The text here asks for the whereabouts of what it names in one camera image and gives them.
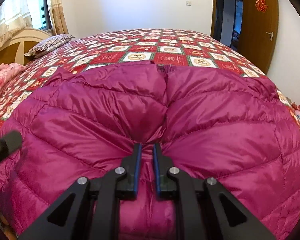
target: headboard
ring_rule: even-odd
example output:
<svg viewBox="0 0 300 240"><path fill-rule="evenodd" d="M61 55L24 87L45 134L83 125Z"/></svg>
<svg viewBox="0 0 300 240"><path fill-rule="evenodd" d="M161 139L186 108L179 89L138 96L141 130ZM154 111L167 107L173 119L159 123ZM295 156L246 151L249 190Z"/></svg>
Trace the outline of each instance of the headboard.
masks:
<svg viewBox="0 0 300 240"><path fill-rule="evenodd" d="M0 64L15 62L26 65L32 58L25 57L24 54L33 46L49 37L51 37L51 35L42 30L32 28L21 30L0 48Z"/></svg>

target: purple down jacket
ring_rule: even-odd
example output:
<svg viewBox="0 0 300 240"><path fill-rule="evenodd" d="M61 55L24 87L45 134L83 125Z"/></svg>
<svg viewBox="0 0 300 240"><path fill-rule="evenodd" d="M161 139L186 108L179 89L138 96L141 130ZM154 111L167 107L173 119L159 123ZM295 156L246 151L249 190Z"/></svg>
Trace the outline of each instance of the purple down jacket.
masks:
<svg viewBox="0 0 300 240"><path fill-rule="evenodd" d="M59 69L3 125L21 151L0 164L0 208L23 232L78 177L103 176L141 142L136 201L123 201L120 239L173 239L174 206L157 201L152 149L197 178L213 176L278 239L300 216L300 131L268 79L230 71L114 64Z"/></svg>

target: curtain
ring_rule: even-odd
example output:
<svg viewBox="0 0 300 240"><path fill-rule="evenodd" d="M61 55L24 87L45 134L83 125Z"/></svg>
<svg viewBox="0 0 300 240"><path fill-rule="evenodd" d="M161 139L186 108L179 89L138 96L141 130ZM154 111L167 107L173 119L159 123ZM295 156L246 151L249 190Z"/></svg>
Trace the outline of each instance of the curtain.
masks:
<svg viewBox="0 0 300 240"><path fill-rule="evenodd" d="M69 34L61 0L47 0L54 35Z"/></svg>
<svg viewBox="0 0 300 240"><path fill-rule="evenodd" d="M26 27L32 27L27 0L5 0L0 6L0 48Z"/></svg>

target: red door decoration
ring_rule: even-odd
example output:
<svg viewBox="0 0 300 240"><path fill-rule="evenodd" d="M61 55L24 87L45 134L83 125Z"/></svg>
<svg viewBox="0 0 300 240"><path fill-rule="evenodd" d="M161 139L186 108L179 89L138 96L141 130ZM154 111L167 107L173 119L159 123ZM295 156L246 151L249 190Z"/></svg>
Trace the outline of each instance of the red door decoration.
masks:
<svg viewBox="0 0 300 240"><path fill-rule="evenodd" d="M269 8L269 6L266 5L266 0L257 0L256 8L257 8L258 12L265 13L266 10Z"/></svg>

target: beige curtain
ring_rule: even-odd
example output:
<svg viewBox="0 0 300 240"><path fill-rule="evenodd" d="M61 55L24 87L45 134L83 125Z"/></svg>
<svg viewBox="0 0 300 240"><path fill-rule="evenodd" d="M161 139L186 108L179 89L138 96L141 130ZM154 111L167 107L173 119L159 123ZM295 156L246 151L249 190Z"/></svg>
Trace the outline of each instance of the beige curtain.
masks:
<svg viewBox="0 0 300 240"><path fill-rule="evenodd" d="M69 34L61 0L47 0L54 35Z"/></svg>
<svg viewBox="0 0 300 240"><path fill-rule="evenodd" d="M32 27L27 0L5 0L0 6L0 48L26 27Z"/></svg>

